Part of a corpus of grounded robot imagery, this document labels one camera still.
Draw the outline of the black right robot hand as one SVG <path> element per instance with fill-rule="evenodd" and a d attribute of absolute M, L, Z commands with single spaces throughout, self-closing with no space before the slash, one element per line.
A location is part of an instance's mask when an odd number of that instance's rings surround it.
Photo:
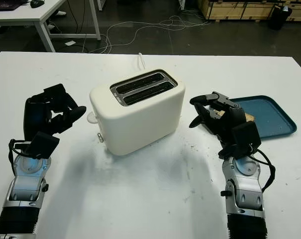
<path fill-rule="evenodd" d="M 217 136 L 222 148 L 234 144 L 231 129 L 246 122 L 243 109 L 227 96 L 212 92 L 190 99 L 198 114 L 190 123 L 190 128 L 202 125 L 210 134 Z"/>

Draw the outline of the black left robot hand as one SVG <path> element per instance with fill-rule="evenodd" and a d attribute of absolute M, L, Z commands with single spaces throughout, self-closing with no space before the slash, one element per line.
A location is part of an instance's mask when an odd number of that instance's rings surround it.
<path fill-rule="evenodd" d="M 54 135 L 72 127 L 86 112 L 66 92 L 63 84 L 46 88 L 28 98 L 24 107 L 24 139 L 32 140 L 38 132 Z"/>

